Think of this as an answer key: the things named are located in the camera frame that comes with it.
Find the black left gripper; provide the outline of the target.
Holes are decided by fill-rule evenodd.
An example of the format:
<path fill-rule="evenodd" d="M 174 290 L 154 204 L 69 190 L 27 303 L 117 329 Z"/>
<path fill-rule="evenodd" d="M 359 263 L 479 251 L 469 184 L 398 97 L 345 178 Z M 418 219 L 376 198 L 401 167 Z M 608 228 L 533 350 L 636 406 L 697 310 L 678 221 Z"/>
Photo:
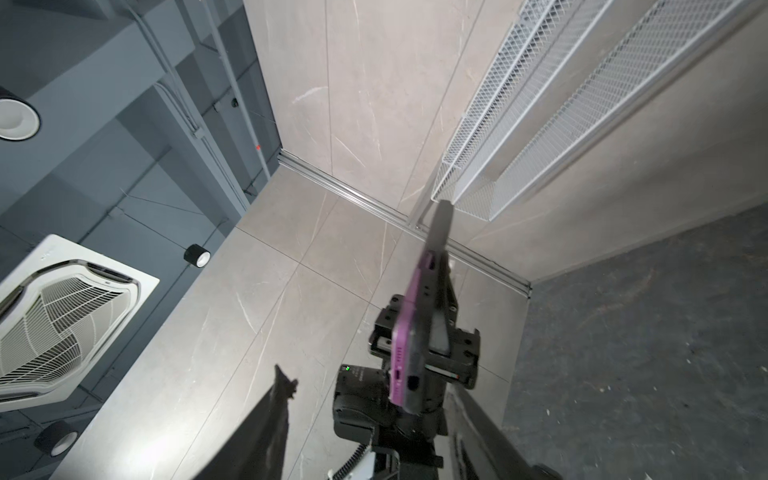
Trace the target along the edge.
<path fill-rule="evenodd" d="M 383 359 L 394 390 L 415 390 L 431 375 L 465 389 L 478 380 L 480 333 L 457 327 L 454 289 L 396 294 L 376 318 L 369 352 Z"/>

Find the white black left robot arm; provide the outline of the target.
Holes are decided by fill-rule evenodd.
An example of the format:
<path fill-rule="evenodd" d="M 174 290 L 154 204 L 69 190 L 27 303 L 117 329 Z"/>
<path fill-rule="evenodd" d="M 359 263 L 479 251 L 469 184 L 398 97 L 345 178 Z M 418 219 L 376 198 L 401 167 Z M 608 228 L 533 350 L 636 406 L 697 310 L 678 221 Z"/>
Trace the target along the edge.
<path fill-rule="evenodd" d="M 437 479 L 444 467 L 434 439 L 448 434 L 443 403 L 452 381 L 438 378 L 438 369 L 431 367 L 434 382 L 419 414 L 409 414 L 389 400 L 393 328 L 404 303 L 404 296 L 392 296 L 369 336 L 369 353 L 381 359 L 381 366 L 339 368 L 332 406 L 334 433 L 359 447 L 332 475 L 334 479 L 351 474 L 367 453 L 374 456 L 374 479 Z"/>

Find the black pad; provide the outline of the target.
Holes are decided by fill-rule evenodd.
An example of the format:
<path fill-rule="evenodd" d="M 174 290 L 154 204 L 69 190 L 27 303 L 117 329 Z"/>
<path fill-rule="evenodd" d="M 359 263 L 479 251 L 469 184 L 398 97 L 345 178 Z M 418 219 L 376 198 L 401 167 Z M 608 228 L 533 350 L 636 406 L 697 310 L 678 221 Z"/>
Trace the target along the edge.
<path fill-rule="evenodd" d="M 445 279 L 453 212 L 450 201 L 438 202 L 392 332 L 389 400 L 413 415 L 423 410 L 425 364 L 430 353 L 432 319 Z"/>

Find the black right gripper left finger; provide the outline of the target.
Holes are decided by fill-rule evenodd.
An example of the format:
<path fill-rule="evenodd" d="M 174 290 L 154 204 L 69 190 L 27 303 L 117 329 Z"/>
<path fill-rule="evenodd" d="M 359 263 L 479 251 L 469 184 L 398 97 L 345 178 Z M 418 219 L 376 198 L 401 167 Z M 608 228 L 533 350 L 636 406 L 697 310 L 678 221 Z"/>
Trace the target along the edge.
<path fill-rule="evenodd" d="M 289 401 L 297 380 L 278 365 L 268 392 L 195 479 L 281 479 L 289 431 Z"/>

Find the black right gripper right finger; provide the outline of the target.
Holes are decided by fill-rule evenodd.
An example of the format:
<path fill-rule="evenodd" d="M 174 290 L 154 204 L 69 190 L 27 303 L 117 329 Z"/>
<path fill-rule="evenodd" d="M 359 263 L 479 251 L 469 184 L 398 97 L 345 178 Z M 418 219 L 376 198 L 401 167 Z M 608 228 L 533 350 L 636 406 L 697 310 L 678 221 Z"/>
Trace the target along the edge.
<path fill-rule="evenodd" d="M 529 464 L 460 385 L 448 385 L 443 409 L 453 479 L 562 479 L 546 465 Z"/>

